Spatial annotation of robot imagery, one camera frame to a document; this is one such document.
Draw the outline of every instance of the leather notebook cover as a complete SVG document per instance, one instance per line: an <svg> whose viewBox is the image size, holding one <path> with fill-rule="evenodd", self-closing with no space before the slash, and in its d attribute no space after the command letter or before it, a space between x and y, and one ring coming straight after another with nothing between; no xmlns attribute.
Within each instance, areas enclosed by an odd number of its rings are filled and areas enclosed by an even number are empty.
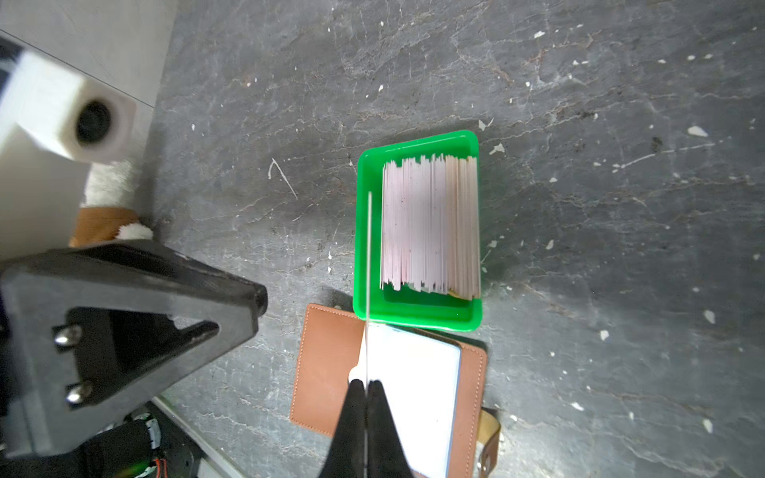
<svg viewBox="0 0 765 478"><path fill-rule="evenodd" d="M462 349L448 476L470 478L486 378L486 352L425 330L412 331ZM308 305L289 414L292 423L332 436L348 389L348 372L359 361L363 334L364 322L356 315Z"/></svg>

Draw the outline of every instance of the screw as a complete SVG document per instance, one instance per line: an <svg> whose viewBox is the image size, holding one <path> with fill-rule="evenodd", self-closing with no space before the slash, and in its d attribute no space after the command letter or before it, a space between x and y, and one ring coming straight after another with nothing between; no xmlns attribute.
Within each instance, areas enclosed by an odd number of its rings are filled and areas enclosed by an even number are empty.
<svg viewBox="0 0 765 478"><path fill-rule="evenodd" d="M79 405L88 398L88 395L93 393L93 384L88 382L80 382L77 385L73 385L67 393L67 402L72 405Z"/></svg>
<svg viewBox="0 0 765 478"><path fill-rule="evenodd" d="M62 347L72 347L76 346L81 338L83 338L83 328L75 324L59 329L54 342Z"/></svg>

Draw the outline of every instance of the black round hole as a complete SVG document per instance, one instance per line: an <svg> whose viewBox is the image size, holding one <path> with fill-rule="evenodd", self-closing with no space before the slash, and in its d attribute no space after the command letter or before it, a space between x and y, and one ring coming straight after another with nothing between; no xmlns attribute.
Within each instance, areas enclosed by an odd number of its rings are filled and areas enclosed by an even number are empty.
<svg viewBox="0 0 765 478"><path fill-rule="evenodd" d="M112 113L109 107L99 100L91 101L77 118L77 141L83 145L97 143L109 134L111 125Z"/></svg>

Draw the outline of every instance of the gray marble tabletop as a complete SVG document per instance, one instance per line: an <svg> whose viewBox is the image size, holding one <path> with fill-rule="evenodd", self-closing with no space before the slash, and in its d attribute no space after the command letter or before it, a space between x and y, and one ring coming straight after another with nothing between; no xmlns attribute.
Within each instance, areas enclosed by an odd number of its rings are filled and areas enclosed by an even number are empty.
<svg viewBox="0 0 765 478"><path fill-rule="evenodd" d="M290 399L358 158L465 128L496 476L762 476L764 34L758 0L182 2L141 200L270 303L166 396L250 476L316 476Z"/></svg>

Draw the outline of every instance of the green plastic tray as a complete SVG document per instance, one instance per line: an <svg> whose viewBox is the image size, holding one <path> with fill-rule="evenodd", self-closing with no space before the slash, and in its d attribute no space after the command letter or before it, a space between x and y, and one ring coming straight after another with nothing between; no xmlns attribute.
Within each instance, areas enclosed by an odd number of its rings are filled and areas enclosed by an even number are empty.
<svg viewBox="0 0 765 478"><path fill-rule="evenodd" d="M401 164L405 158L451 154L458 158L478 158L478 138L473 132L456 131L445 135L407 141L397 145L367 149L359 159L356 185L356 259L353 267L353 311L366 319L366 215L372 191L372 291L369 315L387 324L425 329L470 332L483 319L481 300L466 301L449 295L417 292L406 286L394 291L390 284L379 288L380 235L383 215L383 165L391 160Z"/></svg>

